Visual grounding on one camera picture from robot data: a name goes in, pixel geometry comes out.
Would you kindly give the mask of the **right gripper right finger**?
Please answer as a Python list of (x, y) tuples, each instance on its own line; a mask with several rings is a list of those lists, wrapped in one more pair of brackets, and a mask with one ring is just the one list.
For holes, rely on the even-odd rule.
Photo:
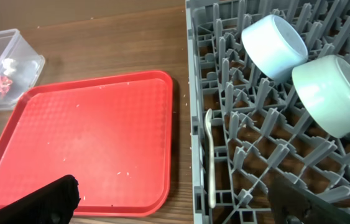
[(350, 224), (350, 214), (277, 176), (268, 188), (270, 209), (276, 224)]

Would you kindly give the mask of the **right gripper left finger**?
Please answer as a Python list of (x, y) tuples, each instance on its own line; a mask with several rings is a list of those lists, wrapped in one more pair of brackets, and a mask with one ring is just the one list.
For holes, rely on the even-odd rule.
[(64, 175), (0, 209), (0, 224), (69, 224), (79, 202), (78, 181)]

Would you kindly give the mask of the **white plastic spoon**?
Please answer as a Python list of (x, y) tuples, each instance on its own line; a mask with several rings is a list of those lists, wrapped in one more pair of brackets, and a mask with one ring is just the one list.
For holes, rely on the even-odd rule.
[(216, 206), (216, 182), (215, 182), (215, 161), (214, 141), (211, 130), (212, 109), (208, 109), (204, 118), (205, 136), (208, 140), (208, 205), (210, 208)]

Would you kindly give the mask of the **green bowl with rice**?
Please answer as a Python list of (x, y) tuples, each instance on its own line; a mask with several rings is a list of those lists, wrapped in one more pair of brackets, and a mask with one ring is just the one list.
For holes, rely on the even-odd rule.
[(341, 138), (350, 133), (350, 64), (327, 55), (292, 70), (300, 101), (328, 134)]

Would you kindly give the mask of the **light blue bowl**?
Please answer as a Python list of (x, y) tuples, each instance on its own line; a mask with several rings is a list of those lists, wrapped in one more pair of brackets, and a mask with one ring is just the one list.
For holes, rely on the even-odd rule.
[(273, 14), (245, 28), (241, 40), (255, 66), (277, 83), (287, 81), (293, 68), (308, 60), (308, 50), (299, 33)]

